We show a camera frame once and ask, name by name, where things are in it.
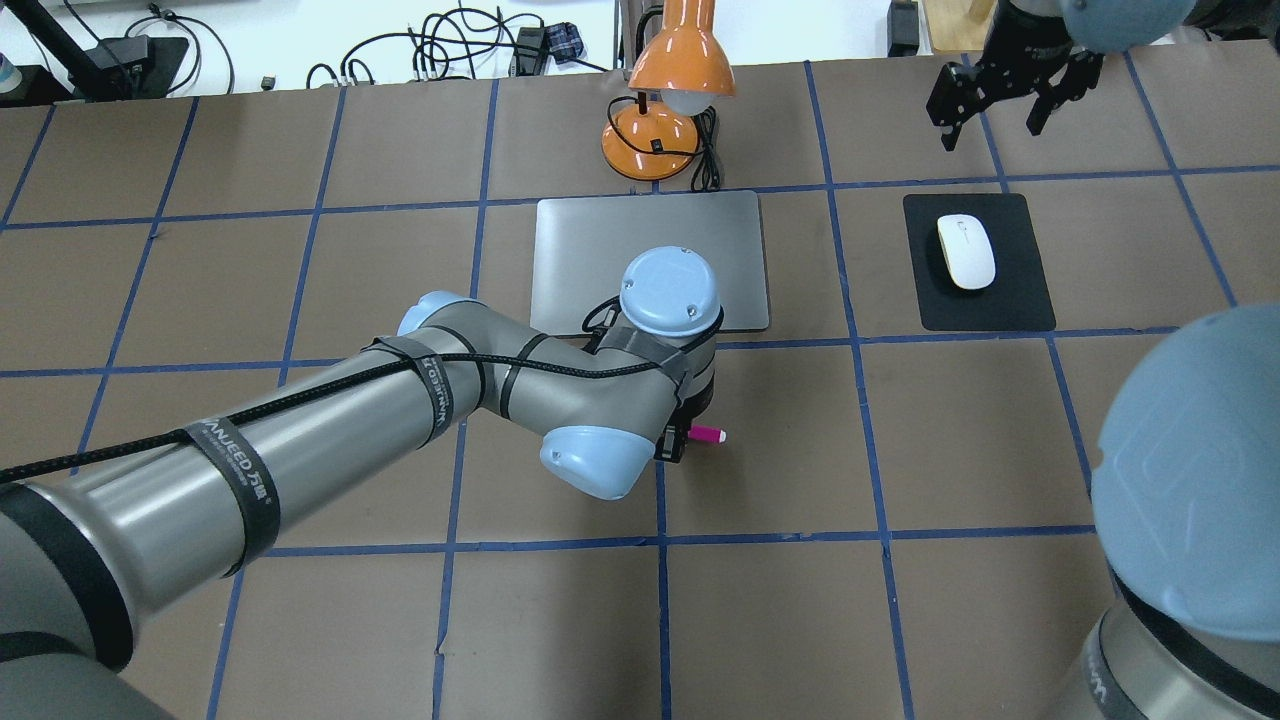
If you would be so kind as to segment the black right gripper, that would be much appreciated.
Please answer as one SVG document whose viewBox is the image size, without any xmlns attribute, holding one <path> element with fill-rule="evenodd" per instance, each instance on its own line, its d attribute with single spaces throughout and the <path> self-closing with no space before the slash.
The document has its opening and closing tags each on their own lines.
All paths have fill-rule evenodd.
<svg viewBox="0 0 1280 720">
<path fill-rule="evenodd" d="M 1060 108 L 1100 82 L 1105 55 L 1074 47 L 1057 1 L 997 1 L 980 59 L 973 67 L 946 63 L 925 101 L 943 149 L 954 151 L 964 124 L 992 102 L 1029 94 L 1036 102 L 1027 128 L 1041 136 Z"/>
</svg>

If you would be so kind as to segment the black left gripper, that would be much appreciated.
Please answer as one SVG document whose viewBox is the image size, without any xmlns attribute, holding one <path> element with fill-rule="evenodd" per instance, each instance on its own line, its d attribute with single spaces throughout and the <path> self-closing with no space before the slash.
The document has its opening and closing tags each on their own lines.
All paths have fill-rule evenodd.
<svg viewBox="0 0 1280 720">
<path fill-rule="evenodd" d="M 655 442 L 654 460 L 681 462 L 689 446 L 691 425 L 699 425 L 699 416 L 710 406 L 716 384 L 716 346 L 701 345 L 692 352 L 694 373 L 687 391 L 684 391 L 668 424 Z"/>
</svg>

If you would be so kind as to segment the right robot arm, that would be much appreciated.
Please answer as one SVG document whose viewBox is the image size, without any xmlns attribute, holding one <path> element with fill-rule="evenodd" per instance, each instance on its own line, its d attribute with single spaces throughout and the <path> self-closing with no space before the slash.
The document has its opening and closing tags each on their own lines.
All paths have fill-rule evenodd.
<svg viewBox="0 0 1280 720">
<path fill-rule="evenodd" d="M 1192 1 L 992 1 L 973 68 L 947 64 L 927 111 L 952 149 L 995 102 L 1036 96 L 1038 135 L 1105 56 L 1183 23 Z M 1091 502 L 1117 592 L 1044 719 L 1275 719 L 1279 309 L 1184 325 L 1117 392 Z"/>
</svg>

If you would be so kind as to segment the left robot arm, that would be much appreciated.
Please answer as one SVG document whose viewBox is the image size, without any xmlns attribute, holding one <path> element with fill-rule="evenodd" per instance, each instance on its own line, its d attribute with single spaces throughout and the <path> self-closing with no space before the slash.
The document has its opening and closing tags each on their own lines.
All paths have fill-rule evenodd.
<svg viewBox="0 0 1280 720">
<path fill-rule="evenodd" d="M 393 336 L 224 415 L 3 470 L 3 716 L 164 719 L 120 678 L 143 624 L 454 424 L 486 410 L 540 460 L 623 498 L 709 402 L 724 320 L 710 264 L 658 247 L 623 270 L 586 348 L 434 291 Z"/>
</svg>

